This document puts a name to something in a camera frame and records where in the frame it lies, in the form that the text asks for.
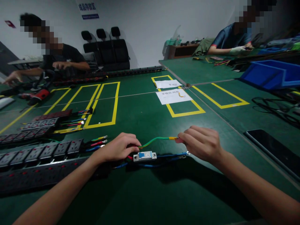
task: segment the hand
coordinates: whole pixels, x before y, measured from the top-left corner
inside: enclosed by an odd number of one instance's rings
[[[72,66],[72,63],[71,62],[54,62],[52,66],[57,69],[66,69],[66,68]]]
[[[23,82],[21,76],[20,70],[14,71],[6,78],[4,84],[7,84],[11,87],[15,81]]]
[[[236,56],[241,54],[242,52],[246,51],[245,46],[239,46],[239,47],[235,47],[232,48],[229,52],[230,55]]]
[[[90,158],[97,164],[107,161],[125,159],[132,152],[139,152],[138,147],[129,147],[129,144],[141,146],[134,134],[121,133],[110,143],[95,151]]]
[[[176,143],[184,143],[190,153],[211,164],[220,161],[225,152],[218,132],[209,128],[191,126],[178,137]]]

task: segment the forearm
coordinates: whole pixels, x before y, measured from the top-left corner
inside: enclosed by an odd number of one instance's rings
[[[56,224],[98,165],[89,158],[38,199],[14,224]]]
[[[90,66],[87,62],[71,62],[71,66],[79,70],[90,70]]]
[[[232,48],[220,49],[210,47],[207,54],[208,55],[228,55]]]
[[[214,165],[248,198],[270,224],[300,222],[300,203],[244,166],[232,154],[222,151]]]
[[[18,70],[18,72],[21,75],[26,75],[26,76],[40,76],[44,70],[41,68],[33,68],[33,69],[28,69],[28,70]]]

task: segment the cordless drill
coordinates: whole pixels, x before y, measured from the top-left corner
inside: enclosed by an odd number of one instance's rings
[[[44,98],[46,98],[50,94],[50,91],[47,89],[41,89],[38,93],[23,93],[19,94],[19,98],[29,100],[28,105],[32,106],[39,102],[41,102]]]

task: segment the black t-shirt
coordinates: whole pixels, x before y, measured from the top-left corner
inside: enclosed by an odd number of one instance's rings
[[[54,62],[85,62],[83,55],[74,47],[63,44],[62,47],[62,54],[58,55],[57,52],[51,52],[48,55],[43,55],[43,62],[39,66],[43,70],[54,70],[52,66]],[[65,77],[73,77],[77,74],[85,74],[83,70],[77,70],[73,67],[68,67],[64,72],[59,71],[57,72]]]

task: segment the miniature circuit breaker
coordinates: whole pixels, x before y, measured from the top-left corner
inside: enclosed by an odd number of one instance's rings
[[[137,162],[146,162],[146,161],[153,161],[157,159],[156,153],[152,151],[148,152],[139,152],[137,155],[133,155],[133,161]]]

